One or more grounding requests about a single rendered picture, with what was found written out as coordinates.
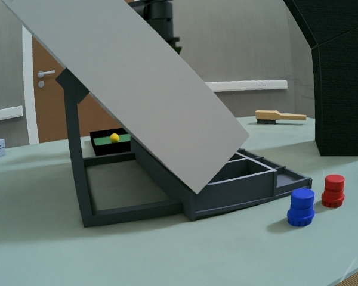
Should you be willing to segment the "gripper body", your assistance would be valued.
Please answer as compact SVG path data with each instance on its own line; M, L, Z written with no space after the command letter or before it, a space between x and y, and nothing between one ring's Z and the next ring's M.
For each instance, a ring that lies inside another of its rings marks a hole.
M175 43L179 42L179 38L172 37L172 20L164 20L165 37L163 38L171 47L175 47Z

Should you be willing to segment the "wooden-handled wire brush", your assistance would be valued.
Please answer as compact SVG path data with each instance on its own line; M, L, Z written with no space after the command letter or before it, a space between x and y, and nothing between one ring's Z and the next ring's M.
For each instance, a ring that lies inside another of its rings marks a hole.
M281 114L278 111L257 110L257 124L275 124L276 120L306 120L306 115Z

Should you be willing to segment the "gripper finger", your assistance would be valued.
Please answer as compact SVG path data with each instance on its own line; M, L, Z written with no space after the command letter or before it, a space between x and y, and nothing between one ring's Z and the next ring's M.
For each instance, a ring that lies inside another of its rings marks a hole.
M174 49L174 51L179 54L180 53L180 50L181 50L181 47L172 47Z

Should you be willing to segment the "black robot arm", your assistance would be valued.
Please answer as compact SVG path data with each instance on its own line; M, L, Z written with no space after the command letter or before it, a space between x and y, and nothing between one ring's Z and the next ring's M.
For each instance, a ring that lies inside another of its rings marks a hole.
M172 20L172 4L168 3L170 1L172 0L139 0L128 5L164 38L164 20L166 23L167 20Z

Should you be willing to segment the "red plug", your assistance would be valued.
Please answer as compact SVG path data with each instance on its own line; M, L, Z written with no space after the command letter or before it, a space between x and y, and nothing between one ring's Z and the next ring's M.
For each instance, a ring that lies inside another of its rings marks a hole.
M345 178L341 175L328 175L325 178L324 192L321 199L325 207L336 208L342 205L345 195L344 191Z

